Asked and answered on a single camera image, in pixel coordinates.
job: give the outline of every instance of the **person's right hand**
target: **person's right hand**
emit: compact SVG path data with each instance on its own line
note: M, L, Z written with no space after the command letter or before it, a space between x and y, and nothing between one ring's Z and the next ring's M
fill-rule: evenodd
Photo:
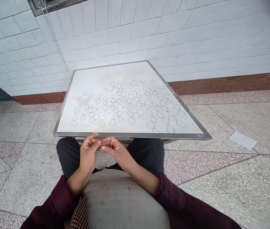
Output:
M116 138L107 137L102 142L102 150L109 153L125 172L129 173L131 169L138 166L128 150Z

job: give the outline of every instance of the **white tiled wall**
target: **white tiled wall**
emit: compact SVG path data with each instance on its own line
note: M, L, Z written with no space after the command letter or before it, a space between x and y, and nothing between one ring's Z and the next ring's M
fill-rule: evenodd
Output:
M270 0L87 0L47 15L62 54L45 17L0 0L0 87L12 96L142 60L168 82L270 72Z

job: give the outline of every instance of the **hand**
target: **hand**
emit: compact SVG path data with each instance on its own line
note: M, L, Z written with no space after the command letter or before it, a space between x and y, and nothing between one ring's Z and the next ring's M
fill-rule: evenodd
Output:
M116 138L107 137L102 142L102 150L109 153L125 172L129 173L131 169L139 166L128 150Z
M80 147L80 170L89 172L89 175L92 174L96 167L96 151L101 144L101 141L95 139L98 133L94 133L85 138L84 142Z

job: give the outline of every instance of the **person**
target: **person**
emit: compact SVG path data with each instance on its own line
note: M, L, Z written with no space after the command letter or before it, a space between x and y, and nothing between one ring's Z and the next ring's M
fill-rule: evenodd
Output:
M97 136L81 146L72 137L58 141L63 175L21 228L241 228L166 177L160 139L135 138L125 148L114 137ZM117 163L96 169L96 151Z

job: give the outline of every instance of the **white paper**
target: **white paper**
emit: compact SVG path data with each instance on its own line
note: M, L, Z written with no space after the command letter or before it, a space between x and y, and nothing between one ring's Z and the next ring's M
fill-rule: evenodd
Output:
M147 62L76 71L57 131L203 133Z
M235 131L229 138L230 140L234 141L235 143L244 146L246 149L251 150L255 147L258 143L257 141Z

